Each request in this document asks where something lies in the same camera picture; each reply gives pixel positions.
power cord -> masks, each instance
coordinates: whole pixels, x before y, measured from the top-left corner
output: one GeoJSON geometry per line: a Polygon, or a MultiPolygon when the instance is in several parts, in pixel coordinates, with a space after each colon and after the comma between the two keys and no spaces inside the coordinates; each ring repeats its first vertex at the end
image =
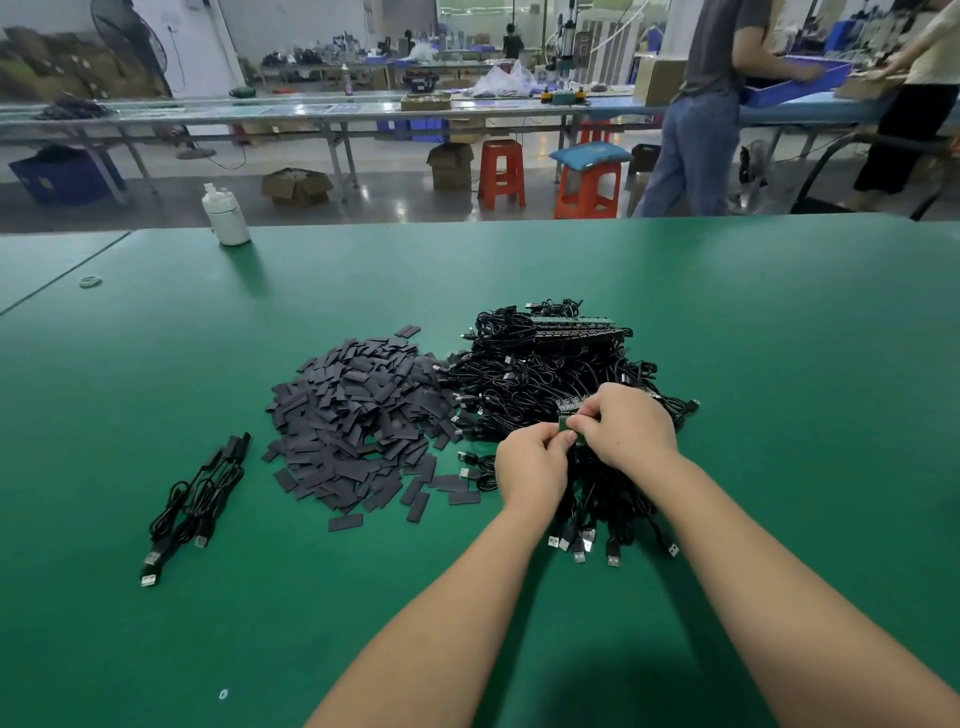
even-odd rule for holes
{"type": "Polygon", "coordinates": [[[167,33],[170,34],[170,40],[174,44],[174,53],[177,54],[177,65],[180,67],[180,88],[171,88],[170,90],[180,93],[186,89],[186,75],[183,73],[183,62],[180,60],[180,48],[177,47],[177,38],[174,35],[173,26],[167,26],[167,33]]]}

spray can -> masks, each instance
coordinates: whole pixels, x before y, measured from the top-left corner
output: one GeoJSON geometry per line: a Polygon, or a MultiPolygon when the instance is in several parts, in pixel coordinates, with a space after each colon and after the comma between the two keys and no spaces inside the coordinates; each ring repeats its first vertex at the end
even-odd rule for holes
{"type": "Polygon", "coordinates": [[[211,182],[204,185],[204,210],[210,227],[223,245],[243,245],[250,242],[250,230],[233,193],[217,189],[211,182]]]}
{"type": "Polygon", "coordinates": [[[344,63],[340,67],[340,75],[344,77],[344,92],[347,96],[353,95],[353,79],[350,77],[350,69],[347,68],[347,64],[344,63]]]}

plastic bag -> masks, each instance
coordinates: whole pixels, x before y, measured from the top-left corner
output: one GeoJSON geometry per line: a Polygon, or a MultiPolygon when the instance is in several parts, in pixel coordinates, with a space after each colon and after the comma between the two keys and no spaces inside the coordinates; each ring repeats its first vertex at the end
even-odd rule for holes
{"type": "Polygon", "coordinates": [[[429,43],[417,43],[410,49],[410,55],[404,61],[432,61],[437,49],[429,43]]]}
{"type": "Polygon", "coordinates": [[[464,93],[467,96],[529,96],[535,84],[534,75],[520,61],[514,61],[510,73],[495,65],[490,73],[464,93]]]}

cardboard box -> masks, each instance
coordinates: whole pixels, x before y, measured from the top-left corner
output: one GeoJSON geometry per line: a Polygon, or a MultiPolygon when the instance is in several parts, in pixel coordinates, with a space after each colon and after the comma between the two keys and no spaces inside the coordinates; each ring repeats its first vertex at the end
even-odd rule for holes
{"type": "Polygon", "coordinates": [[[372,66],[370,76],[371,76],[371,83],[373,84],[374,91],[390,90],[390,81],[387,78],[388,73],[393,73],[392,66],[384,66],[383,68],[377,68],[376,66],[372,66]]]}
{"type": "Polygon", "coordinates": [[[487,128],[487,119],[483,116],[459,116],[450,118],[450,141],[458,144],[475,144],[482,141],[486,136],[484,133],[456,133],[458,129],[476,129],[478,127],[487,128]]]}
{"type": "Polygon", "coordinates": [[[647,107],[667,107],[680,92],[686,76],[686,59],[644,54],[636,70],[634,101],[647,107]]]}
{"type": "Polygon", "coordinates": [[[446,142],[430,150],[426,163],[433,169],[433,188],[443,191],[470,189],[470,163],[473,149],[469,144],[446,142]]]}
{"type": "Polygon", "coordinates": [[[326,193],[333,189],[333,182],[323,172],[287,167],[264,175],[260,192],[274,201],[275,205],[310,207],[325,203],[326,193]]]}
{"type": "Polygon", "coordinates": [[[857,101],[879,99],[900,88],[906,82],[906,76],[905,73],[900,73],[882,81],[867,81],[865,73],[851,73],[833,95],[839,99],[857,101]]]}

chair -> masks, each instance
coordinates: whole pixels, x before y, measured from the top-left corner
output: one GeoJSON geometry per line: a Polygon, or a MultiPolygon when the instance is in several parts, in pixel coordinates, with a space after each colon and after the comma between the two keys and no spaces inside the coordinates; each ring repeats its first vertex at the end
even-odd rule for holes
{"type": "Polygon", "coordinates": [[[484,209],[493,209],[499,195],[517,195],[520,206],[527,206],[523,186],[523,147],[512,139],[490,139],[483,143],[477,197],[483,201],[484,209]],[[496,171],[500,158],[507,160],[505,172],[496,171]]]}
{"type": "MultiPolygon", "coordinates": [[[[816,182],[820,173],[824,171],[824,167],[827,166],[827,162],[830,161],[830,158],[841,149],[851,144],[882,144],[890,147],[897,147],[898,149],[909,150],[911,152],[920,152],[922,154],[939,156],[949,156],[950,154],[949,140],[936,142],[913,141],[911,139],[901,139],[898,136],[884,136],[866,132],[857,132],[843,136],[830,144],[827,147],[827,150],[824,152],[824,155],[817,160],[815,165],[813,165],[813,169],[810,170],[810,174],[807,176],[804,186],[800,188],[800,193],[797,195],[796,202],[794,202],[793,206],[790,208],[791,215],[821,215],[833,214],[837,212],[855,212],[855,210],[847,209],[846,207],[827,202],[826,200],[818,200],[814,197],[808,197],[810,188],[813,186],[813,183],[816,182]]],[[[944,178],[940,181],[940,184],[937,185],[937,188],[934,190],[933,194],[923,200],[917,209],[913,211],[913,214],[910,215],[911,220],[919,222],[920,219],[926,214],[926,211],[930,209],[930,206],[940,198],[950,182],[951,172],[952,165],[947,164],[944,178]]]]}
{"type": "Polygon", "coordinates": [[[630,161],[627,150],[605,141],[592,141],[561,149],[550,155],[564,166],[560,189],[553,209],[554,220],[601,219],[616,217],[620,199],[620,171],[623,162],[630,161]],[[567,192],[570,173],[579,175],[580,187],[567,192]],[[600,180],[613,175],[613,197],[600,194],[600,180]]]}
{"type": "Polygon", "coordinates": [[[577,144],[587,144],[591,141],[610,141],[610,130],[603,129],[608,127],[609,121],[589,121],[580,123],[580,140],[577,144]]]}

